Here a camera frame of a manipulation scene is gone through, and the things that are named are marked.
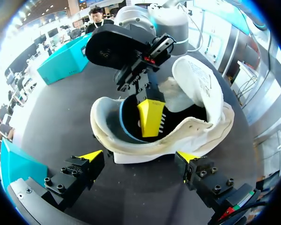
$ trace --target cable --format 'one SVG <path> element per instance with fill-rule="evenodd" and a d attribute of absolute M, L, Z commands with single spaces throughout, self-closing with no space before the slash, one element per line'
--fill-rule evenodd
<path fill-rule="evenodd" d="M 226 220 L 232 218 L 233 216 L 243 212 L 243 211 L 246 211 L 246 210 L 249 210 L 251 208 L 256 208 L 258 206 L 266 206 L 267 205 L 267 202 L 255 202 L 255 203 L 252 203 L 252 204 L 247 204 L 243 207 L 241 207 L 240 209 L 232 212 L 231 214 L 229 214 L 227 217 L 225 217 L 224 219 L 221 219 L 219 221 L 217 221 L 215 224 L 213 225 L 220 225 L 221 223 L 225 222 Z"/>
<path fill-rule="evenodd" d="M 185 6 L 183 6 L 182 3 L 179 3 L 179 4 L 178 4 L 178 8 L 179 8 L 179 7 L 181 7 L 182 10 L 188 15 L 188 17 L 191 19 L 191 21 L 193 22 L 193 24 L 195 24 L 195 26 L 197 27 L 198 31 L 200 32 L 200 36 L 201 36 L 201 43 L 200 43 L 200 46 L 199 46 L 198 48 L 196 48 L 196 49 L 188 50 L 188 51 L 187 51 L 188 53 L 196 52 L 196 51 L 200 50 L 201 47 L 203 46 L 203 34 L 202 34 L 202 31 L 201 31 L 201 29 L 199 29 L 199 27 L 198 27 L 197 24 L 194 22 L 194 20 L 192 20 L 192 17 L 185 11 L 185 9 L 184 9 Z"/>
<path fill-rule="evenodd" d="M 247 85 L 250 83 L 250 81 L 252 81 L 253 79 L 255 79 L 255 81 L 249 86 L 247 87 Z M 249 89 L 250 87 L 252 87 L 257 81 L 257 77 L 256 76 L 252 76 L 248 81 L 246 81 L 245 83 L 243 83 L 242 86 L 240 86 L 240 88 L 238 89 L 237 92 L 237 99 L 239 100 L 241 96 L 243 96 L 245 93 L 251 91 L 253 88 Z"/>
<path fill-rule="evenodd" d="M 248 83 L 249 83 L 250 81 L 252 81 L 253 78 L 257 78 L 257 77 L 256 77 L 256 76 L 252 76 L 248 81 L 246 81 L 245 83 L 243 83 L 242 86 L 240 86 L 240 88 L 238 89 L 238 92 L 237 92 L 237 96 L 240 94 L 241 88 L 242 88 L 244 85 L 246 85 L 246 86 L 244 87 L 244 89 L 245 89 L 245 88 L 247 87 Z"/>
<path fill-rule="evenodd" d="M 247 20 L 246 20 L 246 18 L 245 18 L 245 16 L 244 16 L 243 12 L 240 10 L 240 8 L 237 8 L 237 9 L 238 9 L 238 10 L 240 11 L 240 13 L 242 14 L 242 16 L 243 16 L 243 18 L 244 18 L 244 21 L 245 21 L 245 23 L 247 24 L 247 27 L 248 27 L 248 29 L 249 29 L 249 33 L 250 33 L 252 39 L 254 40 L 255 43 L 258 43 L 258 41 L 256 40 L 255 36 L 252 34 L 252 32 L 251 32 L 251 30 L 250 30 L 250 27 L 249 27 L 249 25 L 248 25 L 248 23 L 247 23 Z M 266 79 L 266 77 L 268 76 L 268 74 L 269 74 L 270 71 L 271 71 L 271 63 L 270 63 L 271 60 L 270 60 L 270 51 L 269 51 L 270 48 L 271 48 L 271 44 L 272 44 L 271 39 L 270 39 L 270 43 L 269 43 L 269 47 L 268 47 L 268 51 L 267 51 L 267 56 L 268 56 L 268 72 L 266 73 L 266 75 L 265 75 L 265 77 L 264 77 L 264 80 Z M 250 98 L 249 101 L 246 102 L 245 105 L 242 106 L 242 109 L 243 109 L 246 105 L 248 105 L 248 103 L 253 99 L 253 97 L 256 95 L 256 93 Z"/>

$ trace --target white sneaker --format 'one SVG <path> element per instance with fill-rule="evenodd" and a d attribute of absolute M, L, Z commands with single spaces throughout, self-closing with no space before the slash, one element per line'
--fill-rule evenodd
<path fill-rule="evenodd" d="M 187 117 L 158 141 L 144 143 L 129 140 L 118 121 L 123 100 L 102 97 L 91 108 L 90 122 L 98 141 L 114 152 L 115 163 L 142 163 L 176 151 L 201 157 L 218 145 L 231 130 L 234 112 L 229 104 L 224 103 L 221 87 L 211 69 L 193 57 L 183 56 L 175 61 L 172 73 L 176 81 L 171 78 L 160 85 L 167 108 L 177 112 L 195 103 L 205 107 L 207 122 Z M 172 89 L 166 88 L 169 83 Z M 185 99 L 183 106 L 177 104 L 182 99 Z"/>

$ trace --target ceiling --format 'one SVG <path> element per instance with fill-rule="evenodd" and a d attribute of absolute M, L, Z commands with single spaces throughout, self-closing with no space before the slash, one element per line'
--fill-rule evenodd
<path fill-rule="evenodd" d="M 79 3 L 79 0 L 77 0 L 77 2 L 80 5 L 80 9 L 86 7 L 86 4 Z M 67 0 L 29 0 L 21 8 L 21 10 L 19 10 L 19 12 L 23 12 L 25 14 L 26 20 L 23 18 L 21 18 L 21 20 L 23 24 L 27 24 L 44 15 L 65 10 L 65 8 L 69 9 Z"/>

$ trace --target cyan box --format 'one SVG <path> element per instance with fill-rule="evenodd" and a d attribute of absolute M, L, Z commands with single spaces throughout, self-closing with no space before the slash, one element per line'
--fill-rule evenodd
<path fill-rule="evenodd" d="M 80 73 L 88 63 L 85 47 L 91 37 L 86 34 L 64 44 L 37 69 L 46 84 Z"/>

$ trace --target display monitor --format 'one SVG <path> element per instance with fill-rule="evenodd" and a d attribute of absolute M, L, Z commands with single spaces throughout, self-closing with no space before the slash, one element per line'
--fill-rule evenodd
<path fill-rule="evenodd" d="M 34 40 L 34 43 L 35 43 L 36 45 L 38 45 L 38 44 L 43 43 L 46 39 L 47 39 L 47 38 L 46 38 L 46 35 L 43 34 L 43 35 L 39 36 L 37 39 L 35 39 L 35 40 Z"/>
<path fill-rule="evenodd" d="M 58 34 L 58 29 L 57 28 L 54 28 L 54 29 L 52 29 L 51 31 L 48 32 L 48 36 L 50 38 L 53 37 L 56 34 Z"/>

